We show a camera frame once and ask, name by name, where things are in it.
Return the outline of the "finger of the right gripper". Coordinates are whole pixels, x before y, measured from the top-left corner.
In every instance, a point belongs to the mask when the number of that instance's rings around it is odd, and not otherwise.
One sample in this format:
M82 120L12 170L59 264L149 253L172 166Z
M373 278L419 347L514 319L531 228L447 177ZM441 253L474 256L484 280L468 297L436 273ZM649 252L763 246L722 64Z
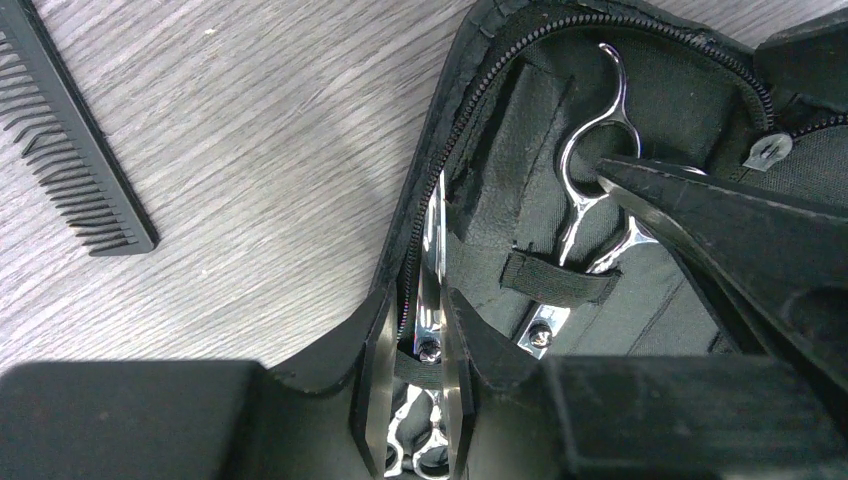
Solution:
M726 324L847 388L847 211L625 156L602 188L701 279Z

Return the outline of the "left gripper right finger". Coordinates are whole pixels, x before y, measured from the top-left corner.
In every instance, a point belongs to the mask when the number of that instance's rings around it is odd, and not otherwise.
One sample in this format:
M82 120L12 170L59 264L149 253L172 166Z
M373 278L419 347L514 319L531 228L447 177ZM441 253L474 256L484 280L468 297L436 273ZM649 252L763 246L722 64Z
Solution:
M442 294L455 479L843 479L809 383L762 356L535 359Z

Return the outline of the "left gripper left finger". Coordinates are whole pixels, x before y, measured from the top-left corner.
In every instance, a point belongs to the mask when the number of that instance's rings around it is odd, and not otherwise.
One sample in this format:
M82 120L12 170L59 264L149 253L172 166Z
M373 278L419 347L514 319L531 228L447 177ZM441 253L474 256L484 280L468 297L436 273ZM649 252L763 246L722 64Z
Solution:
M379 479L395 291L283 363L38 362L1 378L5 479Z

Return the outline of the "silver scissors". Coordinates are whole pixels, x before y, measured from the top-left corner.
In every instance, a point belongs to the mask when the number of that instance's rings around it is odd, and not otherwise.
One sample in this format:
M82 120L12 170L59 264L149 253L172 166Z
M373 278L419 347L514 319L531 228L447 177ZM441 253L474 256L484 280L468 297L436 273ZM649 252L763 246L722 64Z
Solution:
M413 354L425 367L439 367L442 359L442 307L441 284L445 271L445 200L444 175L437 177L433 192L427 203L421 237L421 263L418 290L415 299L416 314L413 335ZM423 436L423 444L406 449L398 437L398 430L409 417L418 399L427 397L430 410L429 428ZM440 406L442 388L426 388L421 381L409 382L405 397L393 414L387 434L387 466L384 477L396 478L403 473L403 461L408 460L412 471L422 479L447 479L449 474L441 470L446 464L441 455L447 452L448 439L444 432L443 414Z
M583 192L572 180L570 166L579 142L592 130L601 127L616 127L629 135L636 156L640 156L642 152L640 133L632 124L626 111L628 77L622 57L616 48L608 43L601 42L598 44L598 48L612 63L616 78L616 90L609 105L599 115L574 129L565 140L559 161L559 178L565 189L566 197L570 201L571 209L559 243L558 264L561 266L565 264L568 255L576 245L577 234L587 214L608 198L606 193ZM621 238L593 260L587 272L589 274L609 273L629 250L657 242L658 240L635 217L627 214L625 216L625 229ZM544 357L559 332L566 325L571 312L570 307L558 307L550 302L539 301L525 321L524 330L518 337L517 345L536 359Z

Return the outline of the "black zip tool case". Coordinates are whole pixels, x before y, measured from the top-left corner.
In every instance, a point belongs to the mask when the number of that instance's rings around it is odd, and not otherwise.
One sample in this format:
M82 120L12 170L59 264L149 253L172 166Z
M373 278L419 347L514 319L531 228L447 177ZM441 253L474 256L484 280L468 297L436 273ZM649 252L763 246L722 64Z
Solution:
M608 197L586 216L563 266L570 201L559 178L567 136L616 90L641 157L746 186L847 203L847 13L777 32L754 48L644 1L478 1L449 51L375 275L398 287L396 372L434 382L413 354L421 237L444 175L445 275L478 314L517 341L536 304L572 309L547 354L703 355L732 351L701 295L658 242L609 273L590 263L619 240ZM605 193L601 156L635 154L616 127L590 131L570 176Z

